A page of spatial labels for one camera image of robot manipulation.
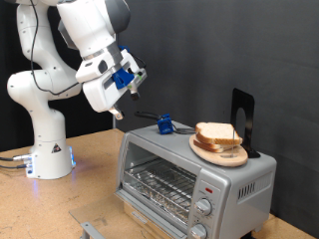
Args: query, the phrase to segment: wire rack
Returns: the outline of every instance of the wire rack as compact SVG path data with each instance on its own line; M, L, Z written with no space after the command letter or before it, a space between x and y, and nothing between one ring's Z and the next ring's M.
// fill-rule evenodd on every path
M161 158L129 169L125 174L125 183L131 188L187 223L195 175Z

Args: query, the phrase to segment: control knob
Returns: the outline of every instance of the control knob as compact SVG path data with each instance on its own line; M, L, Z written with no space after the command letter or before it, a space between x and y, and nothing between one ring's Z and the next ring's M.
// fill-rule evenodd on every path
M194 208L203 216L208 216L211 212L211 205L207 199L200 199L194 204Z
M207 232L203 225L197 224L190 228L190 239L205 239L206 236Z

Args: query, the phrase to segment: blue clamp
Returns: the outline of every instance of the blue clamp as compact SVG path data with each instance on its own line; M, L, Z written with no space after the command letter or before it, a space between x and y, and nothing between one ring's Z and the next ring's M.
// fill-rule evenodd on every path
M120 50L124 50L126 49L128 51L128 53L130 52L130 48L128 46L119 46Z
M158 120L159 132L160 134L167 134L173 132L171 119L169 114L162 115L161 119Z
M118 90L127 86L134 79L134 75L127 73L123 68L120 68L117 72L112 74L112 77Z

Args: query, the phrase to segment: warning label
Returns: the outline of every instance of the warning label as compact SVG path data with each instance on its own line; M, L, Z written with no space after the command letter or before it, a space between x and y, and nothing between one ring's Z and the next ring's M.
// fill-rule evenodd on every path
M54 152L58 152L58 151L61 151L62 149L58 146L58 144L56 143L52 149L52 153Z

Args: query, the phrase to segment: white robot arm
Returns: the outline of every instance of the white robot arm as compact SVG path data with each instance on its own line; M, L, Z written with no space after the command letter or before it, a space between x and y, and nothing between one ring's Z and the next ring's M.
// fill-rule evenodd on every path
M35 136L30 154L17 158L24 158L32 165L26 169L30 178L59 178L71 172L73 155L66 144L64 117L50 109L48 101L75 96L83 84L95 111L110 111L120 120L123 115L115 108L116 101L127 89L133 99L139 97L138 86L146 78L146 71L139 68L127 50L120 52L114 38L127 28L130 10L123 0L76 0L58 4L64 23L60 30L69 47L79 49L83 57L76 72L58 55L47 19L49 6L57 6L58 1L6 1L20 4L17 24L23 54L31 60L33 53L34 62L42 68L34 71L34 75L33 71L14 74L8 81L8 93L29 112Z
M129 89L139 98L138 86L147 77L132 55L120 51L115 34L127 29L130 9L124 0L61 0L60 30L69 46L79 49L83 62L76 78L96 112L123 116L114 104Z

